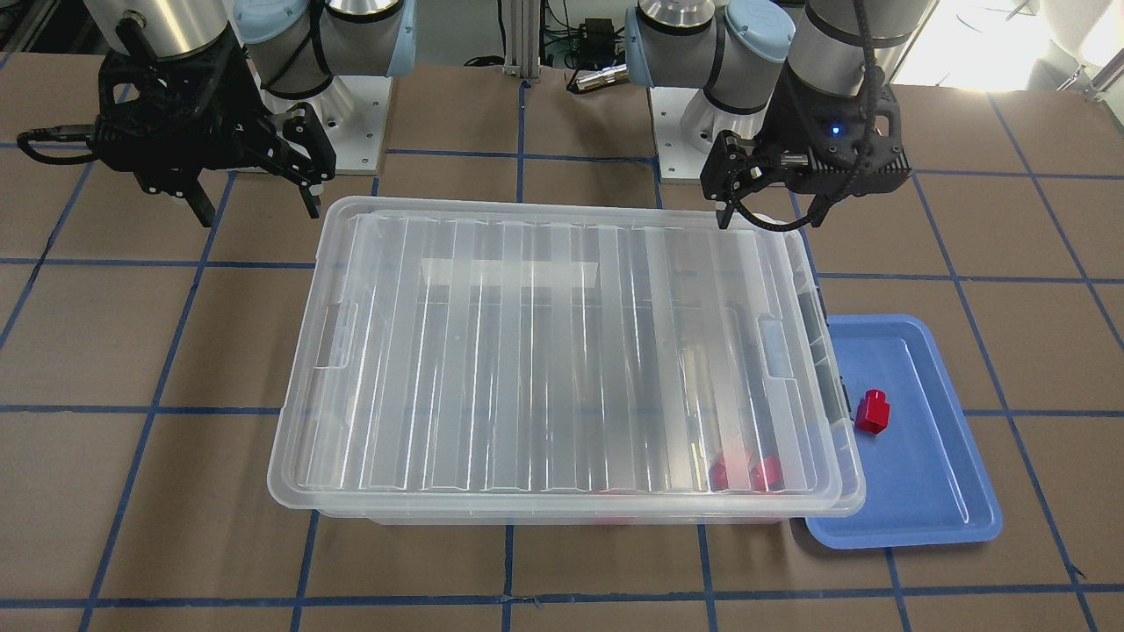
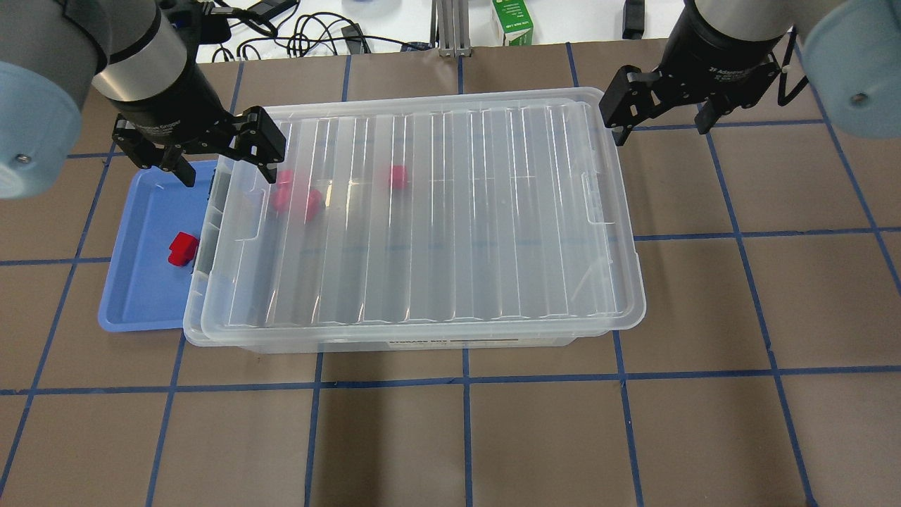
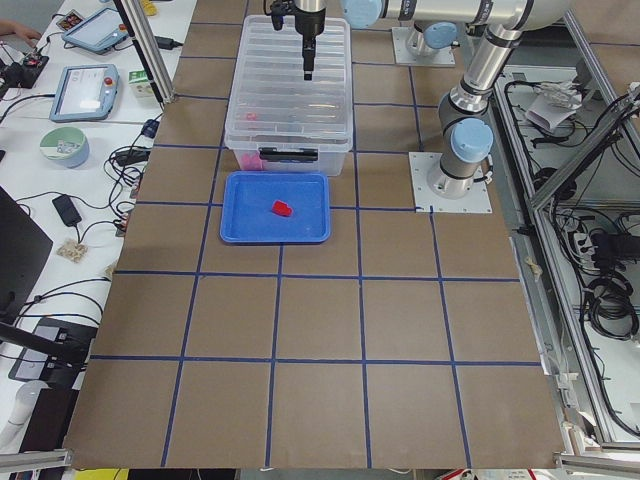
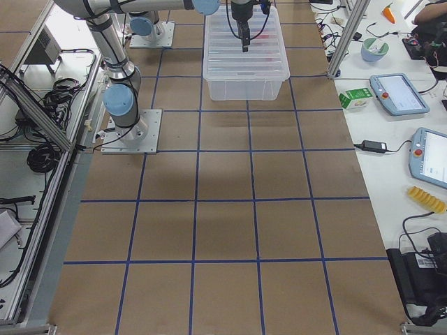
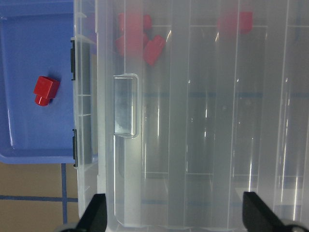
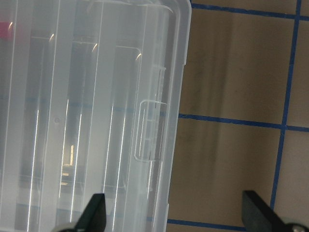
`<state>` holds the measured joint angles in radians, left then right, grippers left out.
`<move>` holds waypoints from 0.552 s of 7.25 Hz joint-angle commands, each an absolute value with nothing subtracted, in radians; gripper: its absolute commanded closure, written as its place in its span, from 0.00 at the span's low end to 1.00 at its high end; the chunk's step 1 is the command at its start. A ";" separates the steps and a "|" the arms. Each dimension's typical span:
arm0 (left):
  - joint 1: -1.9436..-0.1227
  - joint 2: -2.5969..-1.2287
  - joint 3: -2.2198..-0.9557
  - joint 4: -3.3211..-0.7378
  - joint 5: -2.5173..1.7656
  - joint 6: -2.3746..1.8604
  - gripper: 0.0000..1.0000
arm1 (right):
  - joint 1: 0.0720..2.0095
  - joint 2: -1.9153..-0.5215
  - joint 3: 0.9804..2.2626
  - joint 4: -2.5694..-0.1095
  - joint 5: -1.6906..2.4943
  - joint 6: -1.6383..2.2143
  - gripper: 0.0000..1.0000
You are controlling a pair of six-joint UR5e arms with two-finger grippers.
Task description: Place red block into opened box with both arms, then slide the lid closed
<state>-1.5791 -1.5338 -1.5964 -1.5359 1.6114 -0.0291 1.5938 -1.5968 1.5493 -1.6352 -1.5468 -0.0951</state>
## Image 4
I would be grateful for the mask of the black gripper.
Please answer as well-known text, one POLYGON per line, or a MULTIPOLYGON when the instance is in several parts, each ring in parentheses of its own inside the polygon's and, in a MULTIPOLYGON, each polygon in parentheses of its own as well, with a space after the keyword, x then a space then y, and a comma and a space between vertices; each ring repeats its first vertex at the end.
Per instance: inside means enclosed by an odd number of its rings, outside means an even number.
POLYGON ((250 46, 249 19, 252 17, 252 2, 250 0, 231 1, 232 18, 237 22, 238 33, 241 34, 242 52, 247 52, 250 46))

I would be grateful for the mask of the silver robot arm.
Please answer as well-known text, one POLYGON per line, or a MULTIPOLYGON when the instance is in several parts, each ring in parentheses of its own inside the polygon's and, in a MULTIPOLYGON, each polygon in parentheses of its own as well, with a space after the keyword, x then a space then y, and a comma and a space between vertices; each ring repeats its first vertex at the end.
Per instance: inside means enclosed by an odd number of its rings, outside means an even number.
POLYGON ((130 18, 130 28, 138 36, 149 40, 158 40, 165 33, 165 29, 160 23, 159 12, 156 10, 130 13, 130 18))
POLYGON ((110 86, 103 104, 115 123, 117 140, 128 147, 138 145, 147 135, 148 125, 138 106, 141 74, 129 59, 113 27, 111 13, 128 14, 148 20, 147 30, 134 32, 148 36, 155 29, 160 10, 195 10, 202 15, 215 13, 220 1, 56 1, 62 10, 84 20, 104 58, 110 86))

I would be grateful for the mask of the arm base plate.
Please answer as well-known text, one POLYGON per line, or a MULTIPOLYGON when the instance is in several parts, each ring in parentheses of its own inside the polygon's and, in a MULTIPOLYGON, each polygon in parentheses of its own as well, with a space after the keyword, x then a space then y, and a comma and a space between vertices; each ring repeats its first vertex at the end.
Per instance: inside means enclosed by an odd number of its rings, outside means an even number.
POLYGON ((133 33, 130 48, 154 49, 172 46, 175 30, 174 22, 158 21, 154 24, 146 18, 134 18, 131 20, 130 28, 133 33))
POLYGON ((108 126, 114 128, 102 138, 105 144, 100 147, 102 154, 155 154, 158 149, 162 110, 141 110, 139 122, 127 133, 117 128, 112 117, 108 126))

